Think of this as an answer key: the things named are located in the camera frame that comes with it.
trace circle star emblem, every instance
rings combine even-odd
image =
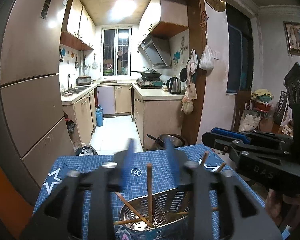
[[[140,169],[132,169],[131,174],[133,176],[139,177],[142,174],[142,171]]]

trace metal utensil basket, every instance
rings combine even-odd
[[[187,215],[173,215],[173,213],[189,211],[189,200],[185,196],[186,193],[177,188],[153,194],[152,222],[155,227],[151,228],[140,221],[124,225],[125,229],[138,240],[155,240],[173,233],[183,233],[187,226]],[[147,196],[134,198],[129,203],[143,217],[148,217]],[[120,220],[138,219],[126,205],[121,208],[119,217]]]

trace blue checkered tablecloth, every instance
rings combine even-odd
[[[188,158],[192,161],[199,162],[205,151],[209,152],[209,156],[205,162],[206,167],[213,171],[223,161],[218,155],[216,155],[210,148],[203,144],[191,145],[179,148],[186,152]],[[38,210],[40,205],[48,197],[48,193],[53,190],[58,183],[63,179],[65,174],[69,170],[77,170],[79,172],[89,172],[98,168],[101,164],[113,160],[113,155],[96,155],[96,156],[62,156],[59,157],[53,164],[50,173],[48,174],[37,199],[34,212]],[[169,163],[165,154],[165,150],[149,151],[136,153],[134,163],[132,165],[132,172],[128,178],[127,187],[122,192],[122,195],[126,200],[131,200],[136,197],[147,195],[146,185],[146,163],[153,164],[153,194],[175,188],[173,184],[173,178],[169,170]],[[231,169],[228,165],[223,170]],[[236,177],[246,189],[255,197],[255,199],[264,207],[262,199],[239,177],[237,173]],[[91,192],[86,191],[85,200],[83,206],[83,223],[82,223],[82,234],[83,239],[87,239],[88,235],[88,219],[89,219],[89,206],[90,206]],[[216,192],[210,191],[210,200],[212,206],[217,206],[217,195]],[[123,203],[121,200],[112,193],[112,212],[113,219],[119,220],[119,212]],[[213,212],[213,234],[214,239],[219,239],[219,219],[218,212]],[[123,226],[115,227],[116,234],[120,239],[133,239],[130,233],[125,230]],[[172,240],[172,237],[165,238],[166,240]]]

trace picture frame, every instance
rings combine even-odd
[[[300,54],[300,23],[283,22],[287,38],[288,51],[291,54]]]

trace kettle handle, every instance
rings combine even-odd
[[[169,78],[169,79],[167,80],[167,83],[166,83],[167,89],[169,90],[169,92],[171,92],[171,88],[169,87],[169,83],[170,83],[170,81],[172,81],[172,80],[173,80],[173,77],[172,77],[172,78]]]

